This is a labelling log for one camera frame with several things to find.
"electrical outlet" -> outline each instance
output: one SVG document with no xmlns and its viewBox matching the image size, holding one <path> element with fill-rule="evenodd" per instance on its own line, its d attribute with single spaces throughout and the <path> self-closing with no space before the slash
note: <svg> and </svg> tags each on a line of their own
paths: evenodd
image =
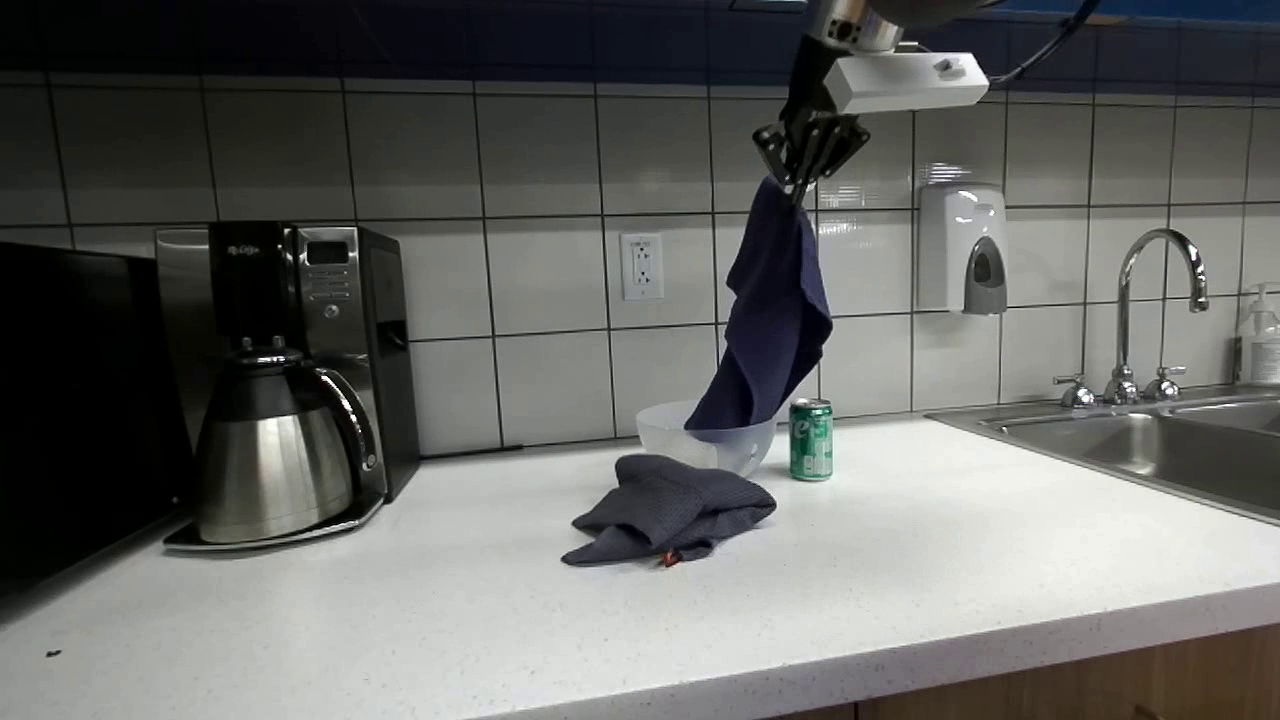
<svg viewBox="0 0 1280 720">
<path fill-rule="evenodd" d="M 661 233 L 625 233 L 625 298 L 663 298 L 663 256 L 668 252 Z"/>
</svg>

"blue cloth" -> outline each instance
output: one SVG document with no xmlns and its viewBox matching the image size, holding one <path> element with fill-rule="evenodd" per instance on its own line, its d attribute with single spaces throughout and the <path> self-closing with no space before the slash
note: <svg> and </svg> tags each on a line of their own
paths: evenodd
<svg viewBox="0 0 1280 720">
<path fill-rule="evenodd" d="M 687 433 L 771 418 L 831 334 L 812 222 L 775 180 L 755 189 L 728 289 L 734 293 L 725 327 L 728 346 L 685 424 Z"/>
</svg>

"coffee maker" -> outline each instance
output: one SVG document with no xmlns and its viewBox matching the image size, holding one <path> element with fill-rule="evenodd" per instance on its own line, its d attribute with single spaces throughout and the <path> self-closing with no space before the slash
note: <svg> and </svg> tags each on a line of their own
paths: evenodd
<svg viewBox="0 0 1280 720">
<path fill-rule="evenodd" d="M 273 548 L 366 523 L 415 470 L 400 243 L 352 222 L 154 237 L 199 455 L 173 548 Z"/>
</svg>

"soap dispenser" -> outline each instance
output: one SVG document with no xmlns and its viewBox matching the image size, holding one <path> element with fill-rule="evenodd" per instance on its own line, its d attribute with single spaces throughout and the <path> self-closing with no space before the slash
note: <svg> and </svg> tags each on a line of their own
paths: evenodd
<svg viewBox="0 0 1280 720">
<path fill-rule="evenodd" d="M 915 304 L 922 310 L 1004 310 L 1004 190 L 976 180 L 922 185 L 915 207 Z"/>
</svg>

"carafe handle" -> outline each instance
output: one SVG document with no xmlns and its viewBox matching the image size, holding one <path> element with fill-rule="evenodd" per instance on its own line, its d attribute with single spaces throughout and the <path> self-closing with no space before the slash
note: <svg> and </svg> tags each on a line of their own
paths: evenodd
<svg viewBox="0 0 1280 720">
<path fill-rule="evenodd" d="M 316 379 L 328 389 L 338 416 L 346 418 L 346 437 L 357 440 L 352 465 L 357 465 L 361 481 L 366 481 L 376 470 L 376 437 L 371 437 L 371 424 L 366 424 L 366 412 L 362 412 L 357 389 L 333 367 L 316 367 Z"/>
</svg>

